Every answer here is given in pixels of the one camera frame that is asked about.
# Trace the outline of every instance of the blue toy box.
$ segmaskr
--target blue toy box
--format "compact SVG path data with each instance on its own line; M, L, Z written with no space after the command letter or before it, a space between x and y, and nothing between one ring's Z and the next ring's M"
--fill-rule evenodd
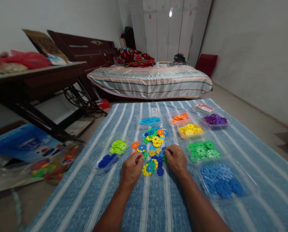
M57 154L65 144L34 125L26 124L0 136L0 153L27 162Z

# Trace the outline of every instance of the red and white card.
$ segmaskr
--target red and white card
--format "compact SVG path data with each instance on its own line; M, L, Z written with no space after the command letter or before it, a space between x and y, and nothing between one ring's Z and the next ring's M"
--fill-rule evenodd
M198 108L200 108L200 109L202 109L202 110L204 110L204 111L207 111L207 112L209 112L209 113L214 110L214 108L209 107L209 106L204 105L204 104L201 104L201 103L198 103L198 104L196 105L196 107L198 107Z

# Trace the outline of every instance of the orange snowflake piece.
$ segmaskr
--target orange snowflake piece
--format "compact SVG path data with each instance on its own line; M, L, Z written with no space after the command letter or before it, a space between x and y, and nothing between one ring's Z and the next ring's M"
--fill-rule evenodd
M138 148L139 145L140 145L139 142L134 142L134 143L131 145L131 147L132 147L133 149L136 149L136 148Z
M163 130L163 129L159 129L159 130L157 131L157 134L158 134L158 135L163 135L163 134L164 134L164 130Z

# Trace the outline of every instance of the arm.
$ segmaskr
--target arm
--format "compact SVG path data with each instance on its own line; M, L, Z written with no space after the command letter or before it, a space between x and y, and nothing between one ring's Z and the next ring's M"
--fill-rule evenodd
M132 154L122 165L121 181L93 231L120 231L129 196L140 178L144 156Z
M193 231L230 231L188 173L187 158L181 147L171 145L165 150L169 167L177 176L187 202Z

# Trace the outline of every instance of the striped bedsheet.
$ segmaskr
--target striped bedsheet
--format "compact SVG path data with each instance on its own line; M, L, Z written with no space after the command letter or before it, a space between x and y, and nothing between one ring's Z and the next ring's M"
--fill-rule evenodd
M97 176L93 160L106 149L100 150L98 145L113 133L125 135L130 143L142 141L145 130L137 126L137 117L157 108L163 114L162 126L169 132L165 145L175 143L187 152L186 142L170 125L167 116L170 111L188 109L194 117L199 117L191 108L198 102L218 108L211 99L113 105L27 231L91 232L118 187L123 161L131 154L129 146L110 172ZM226 112L223 114L230 122L228 128L210 131L208 136L213 143L227 146L230 155L254 179L260 192L229 204L212 202L214 208L233 231L288 231L288 163L239 121ZM188 171L199 185L196 166L188 158ZM191 231L177 179L167 165L164 169L162 177L155 173L150 177L141 175L127 203L122 231Z
M212 89L211 79L186 65L125 68L113 65L87 75L104 91L139 99L197 98Z

